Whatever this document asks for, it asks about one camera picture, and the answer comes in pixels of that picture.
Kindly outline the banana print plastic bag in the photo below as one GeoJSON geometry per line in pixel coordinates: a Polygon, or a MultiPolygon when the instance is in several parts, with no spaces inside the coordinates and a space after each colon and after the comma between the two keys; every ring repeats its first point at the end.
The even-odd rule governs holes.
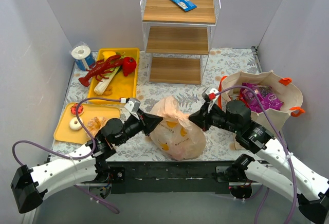
{"type": "Polygon", "coordinates": [[[206,147],[203,131],[189,120],[189,114],[179,110],[173,96],[157,102],[151,114],[163,117],[150,133],[151,140],[162,152],[178,161],[195,159],[203,153],[206,147]]]}

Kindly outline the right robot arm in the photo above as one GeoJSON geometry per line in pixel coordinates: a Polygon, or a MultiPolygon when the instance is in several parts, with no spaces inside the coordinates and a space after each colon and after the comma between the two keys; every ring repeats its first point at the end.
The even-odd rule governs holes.
{"type": "Polygon", "coordinates": [[[325,223],[328,218],[328,179],[311,170],[294,155],[286,155],[283,145],[262,125],[252,121],[251,111],[240,100],[229,101],[226,111],[205,102],[189,120],[207,131],[215,126],[236,135],[245,149],[271,164],[271,170],[254,158],[242,154],[228,168],[232,180],[242,177],[257,181],[289,200],[297,198],[299,211],[313,223],[325,223]]]}

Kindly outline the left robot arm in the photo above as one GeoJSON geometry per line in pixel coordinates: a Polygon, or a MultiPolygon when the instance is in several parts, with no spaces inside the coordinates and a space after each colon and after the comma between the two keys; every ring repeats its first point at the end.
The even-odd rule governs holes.
{"type": "Polygon", "coordinates": [[[49,196],[73,185],[96,179],[107,181],[114,173],[106,160],[116,153],[115,148],[140,132],[148,136],[162,120],[142,111],[125,122],[111,118],[94,140],[72,153],[34,167],[21,164],[10,184],[19,213],[36,209],[49,196]]]}

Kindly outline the purple snack bag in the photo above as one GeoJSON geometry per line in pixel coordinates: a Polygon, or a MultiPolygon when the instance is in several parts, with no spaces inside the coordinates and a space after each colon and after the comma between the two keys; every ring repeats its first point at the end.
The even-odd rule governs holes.
{"type": "MultiPolygon", "coordinates": [[[[275,109],[280,110],[283,106],[283,102],[277,97],[277,95],[273,92],[273,89],[270,86],[250,84],[250,83],[242,83],[243,86],[250,88],[257,94],[263,108],[265,110],[275,109]]],[[[255,99],[255,96],[251,93],[251,91],[241,88],[240,93],[243,95],[244,100],[248,103],[249,109],[255,113],[262,113],[262,109],[255,99]]]]}

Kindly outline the beige canvas tote bag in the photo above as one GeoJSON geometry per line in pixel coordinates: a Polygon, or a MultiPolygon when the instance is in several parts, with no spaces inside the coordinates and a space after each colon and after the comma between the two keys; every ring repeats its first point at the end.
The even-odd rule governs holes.
{"type": "Polygon", "coordinates": [[[289,117],[298,117],[305,113],[301,107],[303,94],[291,78],[282,78],[273,71],[252,74],[240,71],[230,76],[222,77],[218,90],[229,87],[236,88],[227,91],[218,98],[217,104],[230,100],[241,100],[251,110],[251,118],[275,133],[273,128],[281,130],[289,117]]]}

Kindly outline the red candy bag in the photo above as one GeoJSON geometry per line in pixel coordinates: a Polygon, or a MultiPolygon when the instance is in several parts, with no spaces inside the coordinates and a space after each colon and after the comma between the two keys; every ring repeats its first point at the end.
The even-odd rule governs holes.
{"type": "Polygon", "coordinates": [[[234,90],[230,95],[229,95],[231,100],[239,100],[244,103],[244,105],[248,108],[249,105],[248,103],[244,100],[243,95],[240,93],[239,90],[234,90]]]}

